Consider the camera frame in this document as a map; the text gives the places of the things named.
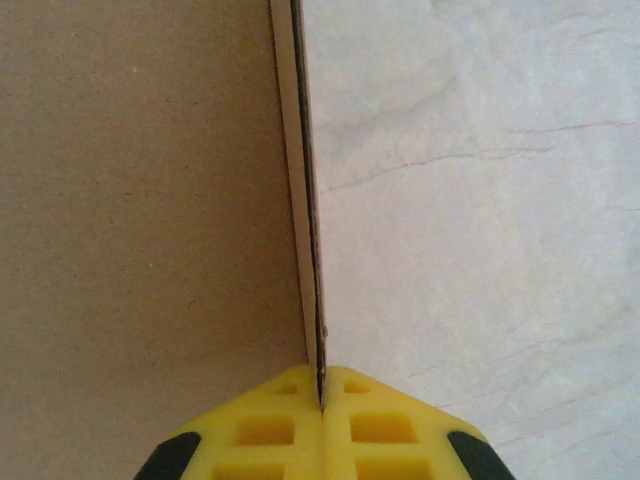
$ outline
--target cardboard edge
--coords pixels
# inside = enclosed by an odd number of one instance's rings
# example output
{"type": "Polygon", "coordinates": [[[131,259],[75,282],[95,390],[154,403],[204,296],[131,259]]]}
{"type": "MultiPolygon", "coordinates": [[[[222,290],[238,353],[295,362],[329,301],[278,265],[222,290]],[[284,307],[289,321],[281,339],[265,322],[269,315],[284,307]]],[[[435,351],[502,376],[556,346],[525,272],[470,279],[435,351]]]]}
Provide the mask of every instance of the cardboard edge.
{"type": "Polygon", "coordinates": [[[322,302],[318,196],[315,187],[302,8],[299,0],[271,0],[282,123],[298,256],[309,363],[315,368],[318,402],[324,406],[326,325],[322,302]]]}

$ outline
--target square hole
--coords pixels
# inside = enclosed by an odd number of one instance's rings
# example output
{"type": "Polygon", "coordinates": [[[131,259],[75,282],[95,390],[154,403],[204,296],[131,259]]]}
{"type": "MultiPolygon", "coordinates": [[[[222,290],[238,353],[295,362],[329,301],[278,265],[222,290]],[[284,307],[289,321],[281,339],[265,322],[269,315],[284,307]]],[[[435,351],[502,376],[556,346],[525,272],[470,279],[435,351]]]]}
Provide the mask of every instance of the square hole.
{"type": "Polygon", "coordinates": [[[351,441],[417,443],[411,420],[401,413],[357,413],[351,416],[351,441]]]}
{"type": "Polygon", "coordinates": [[[213,480],[283,480],[284,465],[224,465],[216,468],[213,480]]]}
{"type": "Polygon", "coordinates": [[[238,422],[234,445],[291,445],[296,427],[284,415],[254,415],[238,422]]]}
{"type": "Polygon", "coordinates": [[[285,383],[276,389],[277,395],[295,395],[298,393],[298,386],[295,383],[285,383]]]}
{"type": "Polygon", "coordinates": [[[344,384],[344,393],[369,393],[369,387],[357,380],[347,380],[344,384]]]}
{"type": "Polygon", "coordinates": [[[429,464],[415,459],[358,459],[358,480],[433,480],[429,464]]]}

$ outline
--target brown cardboard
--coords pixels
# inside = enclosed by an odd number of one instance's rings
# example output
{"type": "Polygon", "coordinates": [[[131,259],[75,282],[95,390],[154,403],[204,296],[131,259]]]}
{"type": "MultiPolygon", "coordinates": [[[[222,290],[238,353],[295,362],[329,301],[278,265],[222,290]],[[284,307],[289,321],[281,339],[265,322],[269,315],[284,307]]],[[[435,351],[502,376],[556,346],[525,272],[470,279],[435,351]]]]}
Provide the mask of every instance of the brown cardboard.
{"type": "Polygon", "coordinates": [[[322,408],[324,407],[326,326],[322,301],[318,194],[314,182],[302,6],[297,0],[272,0],[271,8],[307,355],[317,371],[318,400],[322,408]]]}
{"type": "Polygon", "coordinates": [[[131,478],[305,361],[281,120],[266,0],[2,3],[1,478],[131,478]]]}

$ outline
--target yellow plastic grip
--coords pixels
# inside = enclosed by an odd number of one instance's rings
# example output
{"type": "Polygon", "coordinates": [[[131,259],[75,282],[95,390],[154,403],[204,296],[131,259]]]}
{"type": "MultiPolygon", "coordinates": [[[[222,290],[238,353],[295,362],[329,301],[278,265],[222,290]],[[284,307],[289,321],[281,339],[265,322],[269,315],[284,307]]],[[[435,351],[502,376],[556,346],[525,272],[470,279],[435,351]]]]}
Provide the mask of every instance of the yellow plastic grip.
{"type": "Polygon", "coordinates": [[[331,367],[323,413],[296,367],[195,418],[135,480],[513,480],[473,426],[331,367]]]}

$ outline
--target black rubber grip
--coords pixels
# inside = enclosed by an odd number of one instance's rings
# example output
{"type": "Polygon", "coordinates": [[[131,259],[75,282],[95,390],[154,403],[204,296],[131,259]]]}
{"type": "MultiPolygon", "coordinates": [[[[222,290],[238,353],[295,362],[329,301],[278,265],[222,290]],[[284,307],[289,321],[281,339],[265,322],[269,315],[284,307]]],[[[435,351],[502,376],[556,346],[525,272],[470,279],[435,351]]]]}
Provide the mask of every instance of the black rubber grip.
{"type": "Polygon", "coordinates": [[[487,442],[465,432],[450,432],[447,438],[471,480],[516,480],[487,442]]]}
{"type": "Polygon", "coordinates": [[[199,434],[188,432],[162,442],[133,480],[180,480],[200,440],[199,434]]]}

